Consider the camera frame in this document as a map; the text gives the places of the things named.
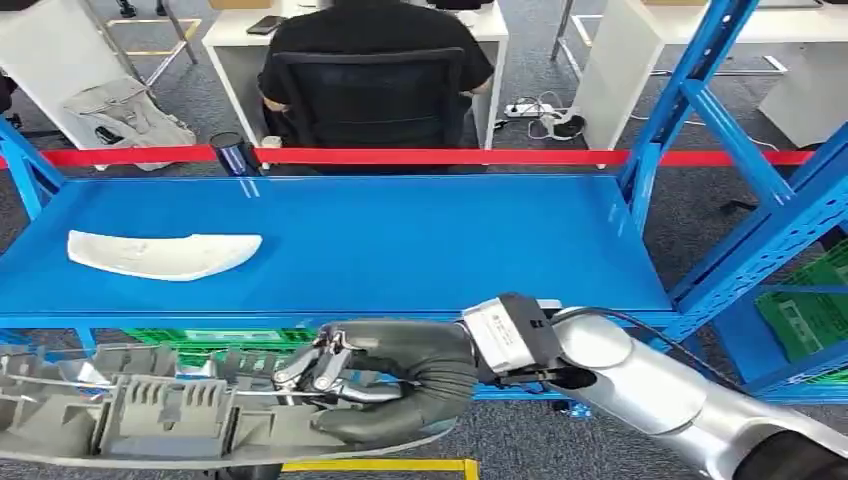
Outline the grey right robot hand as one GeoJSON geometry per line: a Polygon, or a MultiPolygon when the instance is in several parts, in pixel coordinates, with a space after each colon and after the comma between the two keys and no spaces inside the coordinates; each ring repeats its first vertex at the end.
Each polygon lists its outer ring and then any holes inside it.
{"type": "Polygon", "coordinates": [[[396,440],[440,422],[453,420],[470,405],[477,379],[471,341],[457,324],[366,319],[329,323],[318,337],[274,372],[277,389],[321,374],[321,354],[342,360],[331,376],[345,369],[389,374],[404,382],[400,396],[361,409],[323,411],[312,427],[346,443],[396,440]]]}

